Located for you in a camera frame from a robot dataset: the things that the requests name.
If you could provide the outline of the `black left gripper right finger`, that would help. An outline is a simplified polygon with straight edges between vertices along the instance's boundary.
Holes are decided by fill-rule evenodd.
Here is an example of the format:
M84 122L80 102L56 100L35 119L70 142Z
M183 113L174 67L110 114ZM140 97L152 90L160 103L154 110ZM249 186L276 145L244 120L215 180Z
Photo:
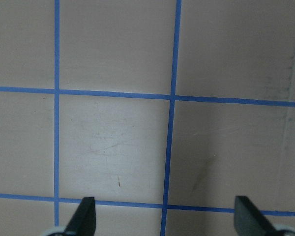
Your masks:
M239 236L295 236L295 228L273 225L246 196L235 196L234 228Z

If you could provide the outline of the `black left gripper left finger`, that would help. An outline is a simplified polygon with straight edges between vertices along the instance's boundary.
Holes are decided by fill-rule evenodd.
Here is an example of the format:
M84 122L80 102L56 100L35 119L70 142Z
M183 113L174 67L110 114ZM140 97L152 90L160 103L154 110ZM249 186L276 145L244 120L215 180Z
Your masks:
M82 198L78 208L66 225L64 236L94 236L96 231L95 198Z

